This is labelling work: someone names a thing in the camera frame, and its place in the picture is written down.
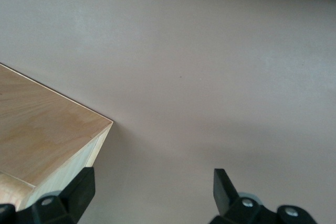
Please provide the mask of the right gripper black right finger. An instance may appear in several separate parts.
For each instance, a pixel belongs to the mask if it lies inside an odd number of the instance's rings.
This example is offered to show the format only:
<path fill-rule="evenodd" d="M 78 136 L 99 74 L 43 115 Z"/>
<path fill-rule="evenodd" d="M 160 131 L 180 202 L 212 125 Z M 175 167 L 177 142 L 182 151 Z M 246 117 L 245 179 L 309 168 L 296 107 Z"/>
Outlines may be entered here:
<path fill-rule="evenodd" d="M 213 196 L 219 212 L 210 223 L 315 223 L 304 209 L 293 205 L 267 209 L 250 194 L 240 195 L 224 169 L 214 169 Z"/>

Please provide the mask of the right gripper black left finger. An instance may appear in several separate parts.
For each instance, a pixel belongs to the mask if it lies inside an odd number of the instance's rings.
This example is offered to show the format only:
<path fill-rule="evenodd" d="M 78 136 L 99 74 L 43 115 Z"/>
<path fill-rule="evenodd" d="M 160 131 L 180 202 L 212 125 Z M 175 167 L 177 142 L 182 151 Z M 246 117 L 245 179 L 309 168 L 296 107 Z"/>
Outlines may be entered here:
<path fill-rule="evenodd" d="M 16 223 L 78 223 L 96 189 L 94 168 L 85 167 L 58 195 L 38 199 L 15 215 Z"/>

